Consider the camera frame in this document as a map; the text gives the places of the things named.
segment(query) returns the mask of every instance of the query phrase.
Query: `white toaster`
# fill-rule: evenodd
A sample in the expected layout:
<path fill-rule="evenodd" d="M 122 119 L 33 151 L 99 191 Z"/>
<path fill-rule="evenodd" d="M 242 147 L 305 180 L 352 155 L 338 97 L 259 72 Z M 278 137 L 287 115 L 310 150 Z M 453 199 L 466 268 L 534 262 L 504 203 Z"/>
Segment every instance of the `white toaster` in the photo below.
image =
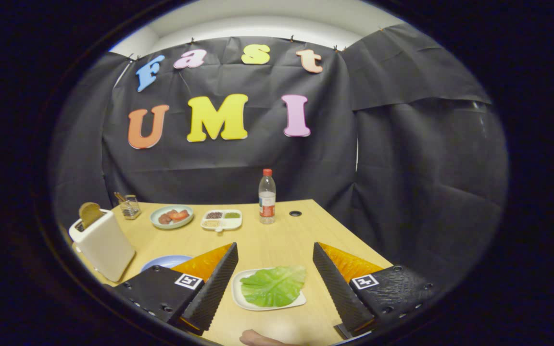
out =
<path fill-rule="evenodd" d="M 97 271 L 110 281 L 119 281 L 136 251 L 121 231 L 114 213 L 100 211 L 104 215 L 86 230 L 83 230 L 82 220 L 78 219 L 68 232 Z"/>

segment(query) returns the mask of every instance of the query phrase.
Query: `letter m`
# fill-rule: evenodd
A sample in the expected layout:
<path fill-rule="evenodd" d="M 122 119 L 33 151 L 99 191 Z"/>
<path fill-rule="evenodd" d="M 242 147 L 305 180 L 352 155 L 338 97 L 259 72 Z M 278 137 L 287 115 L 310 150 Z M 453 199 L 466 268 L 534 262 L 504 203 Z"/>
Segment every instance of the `letter m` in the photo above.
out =
<path fill-rule="evenodd" d="M 248 97 L 244 94 L 231 94 L 216 111 L 206 96 L 190 99 L 187 104 L 191 107 L 191 131 L 187 135 L 187 141 L 204 142 L 206 134 L 202 131 L 203 124 L 211 139 L 217 138 L 224 123 L 223 139 L 247 138 L 242 121 L 242 111 L 247 101 Z"/>

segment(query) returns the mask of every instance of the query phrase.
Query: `table surface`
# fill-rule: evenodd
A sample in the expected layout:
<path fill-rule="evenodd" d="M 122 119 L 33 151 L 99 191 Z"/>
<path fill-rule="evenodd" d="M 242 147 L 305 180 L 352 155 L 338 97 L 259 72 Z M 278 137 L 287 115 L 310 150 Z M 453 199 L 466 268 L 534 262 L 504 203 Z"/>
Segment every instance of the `table surface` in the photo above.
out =
<path fill-rule="evenodd" d="M 232 280 L 224 292 L 211 327 L 202 337 L 225 346 L 241 346 L 242 331 L 254 329 L 267 337 L 282 342 L 326 346 L 342 341 L 333 326 L 341 319 L 335 309 L 321 276 L 314 265 L 314 242 L 319 241 L 359 256 L 382 268 L 391 263 L 356 237 L 312 199 L 277 202 L 275 223 L 264 225 L 259 221 L 258 204 L 193 205 L 194 219 L 187 225 L 173 230 L 156 228 L 149 216 L 168 204 L 140 203 L 141 215 L 126 220 L 116 207 L 113 209 L 121 230 L 136 250 L 136 255 L 120 281 L 106 279 L 78 254 L 84 265 L 102 283 L 118 285 L 136 276 L 150 260 L 166 255 L 198 256 L 216 247 L 237 242 L 239 261 L 233 273 L 250 269 L 279 265 L 303 265 L 306 268 L 302 292 L 306 303 L 298 307 L 251 311 L 239 307 L 232 298 Z M 236 230 L 217 233 L 200 226 L 202 216 L 208 210 L 240 210 L 242 226 Z M 292 210 L 302 212 L 299 217 L 289 215 Z"/>

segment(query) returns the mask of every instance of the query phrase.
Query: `bottle label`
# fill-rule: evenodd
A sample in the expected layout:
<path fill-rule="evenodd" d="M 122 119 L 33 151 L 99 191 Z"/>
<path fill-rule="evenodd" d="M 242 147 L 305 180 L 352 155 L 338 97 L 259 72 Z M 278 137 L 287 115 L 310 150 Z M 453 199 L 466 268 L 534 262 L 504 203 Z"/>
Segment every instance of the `bottle label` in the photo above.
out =
<path fill-rule="evenodd" d="M 275 216 L 275 196 L 260 197 L 260 216 L 261 217 Z"/>

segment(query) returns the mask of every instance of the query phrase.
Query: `letter f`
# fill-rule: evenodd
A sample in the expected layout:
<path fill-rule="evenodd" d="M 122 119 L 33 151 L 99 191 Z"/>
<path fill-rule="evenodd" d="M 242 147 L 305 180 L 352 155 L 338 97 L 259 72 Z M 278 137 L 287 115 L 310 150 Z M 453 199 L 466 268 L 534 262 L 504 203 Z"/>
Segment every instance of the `letter f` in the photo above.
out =
<path fill-rule="evenodd" d="M 158 62 L 162 61 L 163 59 L 165 59 L 165 56 L 160 55 L 159 57 L 156 57 L 147 65 L 142 66 L 138 69 L 138 71 L 136 71 L 138 79 L 140 80 L 138 92 L 143 91 L 144 88 L 151 85 L 151 83 L 153 83 L 153 81 L 157 78 L 156 76 L 153 76 L 153 74 L 157 73 L 160 70 L 160 64 L 158 64 Z"/>

